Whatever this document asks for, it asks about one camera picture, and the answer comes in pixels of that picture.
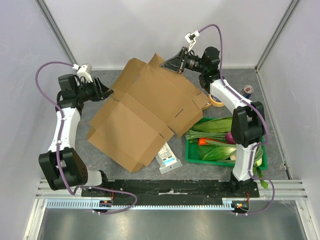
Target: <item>can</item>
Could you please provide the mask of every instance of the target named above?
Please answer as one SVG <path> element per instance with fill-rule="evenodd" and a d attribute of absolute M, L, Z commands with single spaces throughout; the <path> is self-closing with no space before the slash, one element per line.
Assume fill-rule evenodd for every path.
<path fill-rule="evenodd" d="M 247 85 L 243 87 L 240 94 L 244 96 L 246 99 L 249 99 L 253 92 L 254 92 L 254 88 L 252 86 Z"/>

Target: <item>wall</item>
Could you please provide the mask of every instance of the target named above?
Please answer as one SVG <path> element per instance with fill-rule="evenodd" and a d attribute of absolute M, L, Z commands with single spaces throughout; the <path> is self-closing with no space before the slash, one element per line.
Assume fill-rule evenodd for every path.
<path fill-rule="evenodd" d="M 320 28 L 318 0 L 303 0 L 260 71 L 290 172 L 320 209 Z"/>
<path fill-rule="evenodd" d="M 0 7 L 0 233 L 1 239 L 22 239 L 42 176 L 39 153 L 52 141 L 55 109 L 35 85 L 38 67 L 67 61 L 33 0 L 2 1 Z M 50 66 L 40 85 L 56 98 L 57 77 L 67 66 Z"/>
<path fill-rule="evenodd" d="M 155 52 L 173 57 L 186 33 L 215 23 L 224 43 L 224 66 L 253 67 L 290 0 L 46 0 L 77 61 L 122 69 L 131 58 L 149 61 Z M 208 29 L 194 49 L 220 48 Z"/>

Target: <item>flattened cardboard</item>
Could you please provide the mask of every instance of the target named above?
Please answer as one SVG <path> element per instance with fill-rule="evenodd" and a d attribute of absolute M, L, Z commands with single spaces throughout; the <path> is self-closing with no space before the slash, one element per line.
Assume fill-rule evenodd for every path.
<path fill-rule="evenodd" d="M 130 172 L 148 166 L 174 132 L 181 136 L 203 117 L 208 98 L 181 74 L 129 60 L 114 93 L 91 120 L 88 141 Z"/>

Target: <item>wire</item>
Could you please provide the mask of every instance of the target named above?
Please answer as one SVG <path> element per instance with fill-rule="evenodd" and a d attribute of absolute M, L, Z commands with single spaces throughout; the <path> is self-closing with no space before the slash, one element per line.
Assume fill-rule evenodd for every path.
<path fill-rule="evenodd" d="M 269 139 L 270 139 L 270 134 L 269 134 L 269 130 L 268 130 L 268 126 L 267 126 L 267 123 L 265 121 L 265 119 L 263 118 L 263 116 L 261 115 L 261 113 L 254 107 L 252 106 L 249 102 L 243 100 L 243 98 L 241 96 L 239 96 L 232 88 L 230 88 L 229 86 L 226 85 L 225 81 L 224 81 L 224 78 L 223 78 L 223 74 L 222 74 L 222 61 L 223 61 L 223 42 L 222 42 L 222 33 L 221 33 L 221 30 L 220 28 L 216 25 L 216 24 L 209 24 L 203 28 L 201 28 L 199 30 L 199 33 L 201 33 L 202 31 L 206 30 L 207 28 L 209 27 L 215 27 L 218 32 L 219 32 L 219 37 L 220 37 L 220 67 L 219 67 L 219 71 L 220 71 L 220 80 L 221 80 L 221 83 L 223 84 L 223 86 L 228 89 L 236 98 L 238 98 L 242 103 L 246 104 L 248 107 L 250 107 L 257 115 L 258 117 L 260 118 L 261 122 L 262 122 L 262 125 L 264 127 L 264 130 L 265 130 L 265 141 L 264 142 L 260 142 L 260 143 L 257 143 L 255 144 L 254 146 L 252 146 L 251 148 L 251 151 L 250 151 L 250 158 L 249 158 L 249 166 L 248 166 L 248 174 L 250 176 L 250 178 L 252 178 L 253 180 L 267 180 L 268 182 L 270 182 L 271 184 L 271 187 L 272 187 L 272 198 L 268 204 L 268 206 L 266 206 L 265 208 L 263 208 L 262 210 L 258 210 L 258 211 L 254 211 L 254 212 L 250 212 L 250 213 L 239 213 L 238 215 L 241 215 L 241 216 L 248 216 L 248 215 L 253 215 L 253 214 L 258 214 L 258 213 L 262 213 L 264 212 L 265 210 L 267 210 L 268 208 L 270 208 L 270 206 L 272 205 L 272 203 L 274 202 L 274 199 L 275 199 L 275 195 L 276 195 L 276 190 L 275 190 L 275 185 L 274 183 L 271 181 L 270 178 L 268 177 L 262 177 L 262 178 L 259 178 L 259 177 L 254 177 L 253 174 L 252 174 L 252 169 L 251 169 L 251 166 L 252 166 L 252 161 L 253 161 L 253 158 L 254 158 L 254 149 L 259 147 L 259 146 L 262 146 L 262 145 L 265 145 L 269 142 Z"/>
<path fill-rule="evenodd" d="M 66 179 L 66 176 L 64 174 L 64 171 L 62 169 L 62 166 L 61 166 L 61 160 L 60 160 L 60 145 L 61 145 L 61 136 L 62 136 L 62 130 L 64 128 L 64 122 L 65 122 L 65 114 L 64 114 L 64 111 L 61 109 L 61 107 L 55 103 L 50 97 L 48 97 L 41 89 L 40 85 L 39 85 L 39 73 L 40 71 L 48 66 L 48 65 L 51 65 L 51 64 L 62 64 L 62 65 L 67 65 L 67 66 L 70 66 L 70 67 L 73 67 L 74 65 L 73 64 L 70 64 L 70 63 L 67 63 L 67 62 L 62 62 L 62 61 L 50 61 L 50 62 L 47 62 L 45 64 L 43 64 L 42 66 L 39 67 L 39 69 L 36 71 L 35 73 L 35 77 L 34 77 L 34 80 L 35 80 L 35 85 L 37 87 L 37 89 L 39 90 L 39 92 L 41 93 L 41 95 L 47 99 L 51 104 L 53 104 L 56 109 L 59 110 L 60 114 L 61 114 L 61 123 L 60 123 L 60 127 L 59 127 L 59 131 L 58 131 L 58 135 L 57 135 L 57 140 L 56 140 L 56 163 L 57 163 L 57 166 L 58 166 L 58 170 L 59 170 L 59 173 L 60 173 L 60 176 L 62 178 L 62 181 L 65 185 L 65 188 L 68 190 L 68 192 L 74 196 L 79 188 L 79 186 L 76 186 L 74 190 L 72 190 L 70 188 L 70 185 L 68 184 L 68 181 Z M 123 208 L 123 209 L 120 209 L 120 210 L 117 210 L 117 211 L 112 211 L 112 212 L 105 212 L 105 213 L 99 213 L 97 211 L 94 211 L 95 213 L 98 213 L 98 214 L 104 214 L 104 215 L 109 215 L 109 214 L 116 214 L 116 213 L 121 213 L 121 212 L 124 212 L 130 208 L 132 208 L 136 203 L 137 203 L 137 196 L 134 195 L 133 193 L 131 192 L 126 192 L 126 191 L 118 191 L 118 190 L 113 190 L 113 189 L 108 189 L 108 188 L 103 188 L 103 187 L 99 187 L 99 186 L 83 186 L 81 187 L 83 189 L 86 189 L 86 188 L 92 188 L 92 189 L 98 189 L 98 190 L 102 190 L 102 191 L 107 191 L 107 192 L 111 192 L 111 193 L 120 193 L 120 194 L 127 194 L 127 195 L 130 195 L 130 196 L 133 196 L 134 197 L 134 202 L 133 204 L 131 204 L 130 206 L 126 207 L 126 208 Z"/>

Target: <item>green plastic bin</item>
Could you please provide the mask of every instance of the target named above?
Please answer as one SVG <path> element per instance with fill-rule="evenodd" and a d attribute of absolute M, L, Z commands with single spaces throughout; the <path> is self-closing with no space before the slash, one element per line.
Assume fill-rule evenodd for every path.
<path fill-rule="evenodd" d="M 198 123 L 207 122 L 209 120 L 216 119 L 216 117 L 203 117 L 198 121 Z M 267 163 L 267 156 L 266 156 L 266 149 L 265 146 L 262 146 L 263 155 L 262 155 L 262 164 L 260 165 L 261 170 L 266 170 L 268 168 Z M 197 163 L 197 164 L 213 164 L 225 167 L 234 167 L 234 163 L 227 163 L 227 162 L 216 162 L 216 161 L 204 161 L 201 160 L 198 153 L 198 143 L 190 142 L 189 140 L 186 141 L 186 148 L 185 148 L 185 159 L 187 162 L 190 163 Z"/>

